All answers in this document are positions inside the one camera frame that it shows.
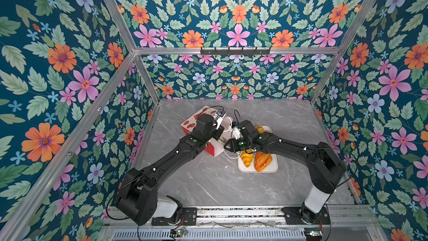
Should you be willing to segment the long ridged fake bread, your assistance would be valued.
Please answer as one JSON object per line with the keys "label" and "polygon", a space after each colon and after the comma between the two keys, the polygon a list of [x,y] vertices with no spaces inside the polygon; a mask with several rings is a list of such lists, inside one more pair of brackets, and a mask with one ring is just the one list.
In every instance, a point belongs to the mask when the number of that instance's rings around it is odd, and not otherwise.
{"label": "long ridged fake bread", "polygon": [[257,131],[260,134],[263,134],[265,132],[267,132],[267,133],[271,133],[272,132],[272,129],[270,127],[268,127],[268,126],[256,126],[255,128],[257,129]]}

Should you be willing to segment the fake croissant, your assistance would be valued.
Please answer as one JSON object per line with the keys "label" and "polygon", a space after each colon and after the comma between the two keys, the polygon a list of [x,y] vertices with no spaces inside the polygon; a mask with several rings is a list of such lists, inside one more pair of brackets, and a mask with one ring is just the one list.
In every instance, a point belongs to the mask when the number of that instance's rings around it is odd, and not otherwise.
{"label": "fake croissant", "polygon": [[254,154],[252,150],[245,150],[241,153],[240,158],[246,168],[250,167]]}

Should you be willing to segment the red white paper bag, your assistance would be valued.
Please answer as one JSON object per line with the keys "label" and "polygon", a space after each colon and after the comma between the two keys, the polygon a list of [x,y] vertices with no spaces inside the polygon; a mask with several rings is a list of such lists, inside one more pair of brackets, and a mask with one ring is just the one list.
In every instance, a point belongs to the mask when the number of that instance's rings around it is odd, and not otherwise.
{"label": "red white paper bag", "polygon": [[181,128],[186,136],[179,140],[176,154],[189,152],[192,157],[202,151],[217,157],[225,152],[228,141],[241,137],[235,122],[222,107],[203,107],[186,119]]}

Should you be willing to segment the orange fake pretzel bread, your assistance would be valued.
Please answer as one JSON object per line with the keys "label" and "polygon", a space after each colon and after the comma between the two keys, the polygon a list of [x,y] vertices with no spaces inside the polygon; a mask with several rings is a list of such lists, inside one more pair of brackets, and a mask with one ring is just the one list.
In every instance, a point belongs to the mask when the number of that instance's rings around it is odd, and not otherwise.
{"label": "orange fake pretzel bread", "polygon": [[271,154],[263,152],[257,152],[254,157],[254,168],[257,172],[264,171],[272,162],[273,158]]}

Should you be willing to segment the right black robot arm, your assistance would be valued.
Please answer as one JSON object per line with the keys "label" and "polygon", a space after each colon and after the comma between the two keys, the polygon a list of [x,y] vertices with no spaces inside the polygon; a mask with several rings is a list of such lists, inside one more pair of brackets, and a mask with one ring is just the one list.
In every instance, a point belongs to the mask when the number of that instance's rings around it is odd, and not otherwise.
{"label": "right black robot arm", "polygon": [[279,155],[305,164],[312,187],[296,217],[306,224],[312,224],[322,216],[322,209],[327,207],[326,202],[340,185],[346,170],[329,144],[304,144],[271,132],[260,133],[249,120],[244,120],[232,128],[224,148],[235,153],[251,150],[253,153]]}

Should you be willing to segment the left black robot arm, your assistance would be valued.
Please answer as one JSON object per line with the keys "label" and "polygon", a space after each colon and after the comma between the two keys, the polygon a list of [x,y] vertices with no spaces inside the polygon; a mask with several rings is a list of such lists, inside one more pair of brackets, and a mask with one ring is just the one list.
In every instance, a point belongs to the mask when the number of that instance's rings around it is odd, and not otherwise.
{"label": "left black robot arm", "polygon": [[114,206],[139,226],[152,218],[174,217],[181,203],[170,196],[160,199],[158,189],[175,171],[203,152],[211,139],[221,137],[221,123],[222,117],[199,115],[192,132],[181,138],[171,152],[145,168],[132,168],[126,173]]}

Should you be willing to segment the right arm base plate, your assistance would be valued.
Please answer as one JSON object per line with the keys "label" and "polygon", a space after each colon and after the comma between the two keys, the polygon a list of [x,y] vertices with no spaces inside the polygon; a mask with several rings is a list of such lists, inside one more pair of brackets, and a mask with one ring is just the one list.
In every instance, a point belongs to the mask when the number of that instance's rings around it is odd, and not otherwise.
{"label": "right arm base plate", "polygon": [[326,207],[321,208],[319,213],[313,213],[303,206],[285,206],[281,208],[285,221],[288,225],[330,225],[331,219]]}

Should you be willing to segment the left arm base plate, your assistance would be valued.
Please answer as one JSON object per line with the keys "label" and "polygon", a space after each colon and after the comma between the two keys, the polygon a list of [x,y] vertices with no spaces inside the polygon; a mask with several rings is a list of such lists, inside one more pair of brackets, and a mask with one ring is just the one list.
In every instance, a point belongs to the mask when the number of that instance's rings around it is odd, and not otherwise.
{"label": "left arm base plate", "polygon": [[181,208],[171,218],[158,217],[151,221],[152,226],[195,226],[197,221],[197,208]]}

